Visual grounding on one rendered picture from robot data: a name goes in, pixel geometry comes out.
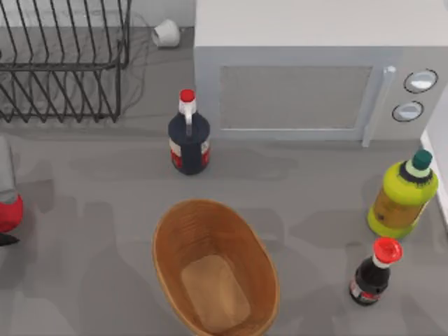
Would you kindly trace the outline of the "small microwave knob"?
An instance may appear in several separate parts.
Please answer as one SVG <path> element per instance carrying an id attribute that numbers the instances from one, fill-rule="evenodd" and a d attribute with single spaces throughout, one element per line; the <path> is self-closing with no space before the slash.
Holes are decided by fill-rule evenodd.
<path id="1" fill-rule="evenodd" d="M 397 105 L 392 111 L 392 117 L 399 123 L 408 123 L 418 119 L 424 112 L 424 106 L 418 101 L 410 101 Z"/>

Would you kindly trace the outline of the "microwave door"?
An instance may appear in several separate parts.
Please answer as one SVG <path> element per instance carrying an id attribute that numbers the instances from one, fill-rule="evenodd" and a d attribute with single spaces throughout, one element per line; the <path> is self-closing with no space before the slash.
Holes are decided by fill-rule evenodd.
<path id="1" fill-rule="evenodd" d="M 380 80 L 353 50 L 202 46 L 194 63 L 218 139 L 358 141 Z"/>

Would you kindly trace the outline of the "brown wicker basket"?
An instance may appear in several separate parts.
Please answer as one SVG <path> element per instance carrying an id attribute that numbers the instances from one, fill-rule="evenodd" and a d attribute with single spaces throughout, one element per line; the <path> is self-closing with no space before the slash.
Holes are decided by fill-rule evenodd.
<path id="1" fill-rule="evenodd" d="M 279 280 L 265 245 L 230 207 L 187 199 L 158 221 L 152 255 L 161 289 L 192 336 L 267 336 Z"/>

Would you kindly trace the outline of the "small dark bottle red cap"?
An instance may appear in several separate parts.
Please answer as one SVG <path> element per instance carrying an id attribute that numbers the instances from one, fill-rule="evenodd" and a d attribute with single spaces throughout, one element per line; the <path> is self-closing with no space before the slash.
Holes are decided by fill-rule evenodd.
<path id="1" fill-rule="evenodd" d="M 372 245 L 372 255 L 357 267 L 349 282 L 351 298 L 361 306 L 378 302 L 389 285 L 390 267 L 403 256 L 403 248 L 397 239 L 377 238 Z"/>

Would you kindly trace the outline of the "yellow-green bottle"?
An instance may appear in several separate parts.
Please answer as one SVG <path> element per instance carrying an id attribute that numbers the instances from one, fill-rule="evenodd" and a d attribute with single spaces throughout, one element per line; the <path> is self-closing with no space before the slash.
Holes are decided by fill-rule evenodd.
<path id="1" fill-rule="evenodd" d="M 408 160 L 391 165 L 369 208 L 367 223 L 376 235 L 401 239 L 408 235 L 438 191 L 439 180 L 431 169 L 433 155 L 419 149 Z"/>

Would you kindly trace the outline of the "pale microwave oven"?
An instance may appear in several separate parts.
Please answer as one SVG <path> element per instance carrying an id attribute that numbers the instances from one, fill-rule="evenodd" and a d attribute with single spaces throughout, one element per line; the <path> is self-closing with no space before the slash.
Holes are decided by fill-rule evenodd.
<path id="1" fill-rule="evenodd" d="M 197 0 L 195 19 L 194 49 L 353 50 L 377 68 L 374 104 L 383 68 L 394 66 L 371 142 L 419 140 L 448 85 L 448 0 Z M 437 83 L 420 94 L 406 91 L 406 77 L 425 69 L 437 73 Z M 393 109 L 411 101 L 423 105 L 422 115 L 395 121 Z"/>

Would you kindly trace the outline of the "white cup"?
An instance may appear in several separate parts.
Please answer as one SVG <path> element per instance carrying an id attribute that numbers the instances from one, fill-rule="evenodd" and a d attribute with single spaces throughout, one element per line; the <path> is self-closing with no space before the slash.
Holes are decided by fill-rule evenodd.
<path id="1" fill-rule="evenodd" d="M 166 19 L 152 30 L 152 40 L 158 48 L 175 48 L 179 45 L 181 34 L 175 21 Z"/>

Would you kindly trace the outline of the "large microwave knob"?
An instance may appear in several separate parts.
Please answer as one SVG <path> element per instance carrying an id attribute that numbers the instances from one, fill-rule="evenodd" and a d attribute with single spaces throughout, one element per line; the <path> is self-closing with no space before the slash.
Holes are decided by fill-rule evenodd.
<path id="1" fill-rule="evenodd" d="M 410 73 L 404 81 L 404 88 L 412 94 L 420 94 L 430 90 L 437 81 L 437 73 L 434 70 L 425 69 Z"/>

